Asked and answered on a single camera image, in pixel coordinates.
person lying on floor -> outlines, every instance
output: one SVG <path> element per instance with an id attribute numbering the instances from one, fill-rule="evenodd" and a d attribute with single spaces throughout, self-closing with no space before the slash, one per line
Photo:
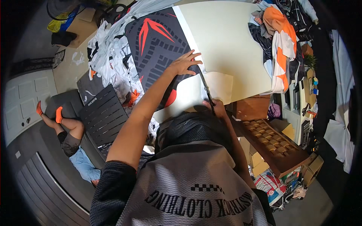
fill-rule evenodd
<path id="1" fill-rule="evenodd" d="M 40 101 L 37 104 L 37 113 L 47 126 L 55 129 L 64 153 L 78 170 L 81 177 L 92 183 L 94 186 L 97 186 L 101 171 L 94 167 L 87 154 L 80 146 L 84 133 L 84 125 L 81 121 L 63 118 L 62 109 L 63 107 L 59 107 L 56 110 L 56 118 L 55 121 L 53 121 L 43 113 Z M 69 133 L 67 133 L 60 124 L 67 127 Z"/>
<path id="2" fill-rule="evenodd" d="M 193 50 L 146 91 L 112 144 L 90 207 L 98 225 L 275 225 L 223 103 L 160 124 L 155 155 L 136 175 L 148 124 L 174 77 L 193 74 Z"/>

light blue shirt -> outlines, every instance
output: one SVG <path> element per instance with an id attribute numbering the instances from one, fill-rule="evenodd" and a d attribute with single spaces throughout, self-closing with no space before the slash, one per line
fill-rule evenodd
<path id="1" fill-rule="evenodd" d="M 69 160 L 73 163 L 74 167 L 78 170 L 84 180 L 91 182 L 91 180 L 100 179 L 101 171 L 94 167 L 87 154 L 80 146 L 78 151 L 72 155 Z"/>

checkered print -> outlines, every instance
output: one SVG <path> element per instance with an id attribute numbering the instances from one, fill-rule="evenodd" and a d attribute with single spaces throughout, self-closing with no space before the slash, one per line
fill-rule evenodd
<path id="1" fill-rule="evenodd" d="M 191 187 L 191 190 L 192 191 L 201 191 L 201 192 L 202 191 L 207 191 L 207 192 L 220 191 L 223 194 L 225 194 L 223 189 L 220 186 L 213 185 L 213 184 L 195 184 L 195 186 Z"/>

orange sock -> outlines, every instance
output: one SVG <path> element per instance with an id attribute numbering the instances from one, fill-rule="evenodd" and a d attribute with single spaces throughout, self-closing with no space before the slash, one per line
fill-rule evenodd
<path id="1" fill-rule="evenodd" d="M 62 123 L 62 119 L 63 119 L 63 117 L 62 117 L 62 109 L 63 109 L 63 107 L 60 106 L 60 107 L 58 107 L 58 109 L 55 112 L 55 121 L 57 123 Z"/>
<path id="2" fill-rule="evenodd" d="M 42 109 L 41 109 L 41 107 L 40 107 L 40 101 L 39 101 L 38 104 L 37 104 L 37 113 L 38 113 L 40 116 L 42 116 L 42 114 L 43 114 L 43 111 L 42 111 Z"/>

shorts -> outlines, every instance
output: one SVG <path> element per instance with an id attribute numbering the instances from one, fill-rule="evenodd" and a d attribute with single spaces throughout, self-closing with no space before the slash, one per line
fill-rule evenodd
<path id="1" fill-rule="evenodd" d="M 68 134 L 66 131 L 63 131 L 58 134 L 58 139 L 60 145 L 69 158 L 72 157 L 79 149 L 80 139 L 73 137 L 72 135 Z"/>

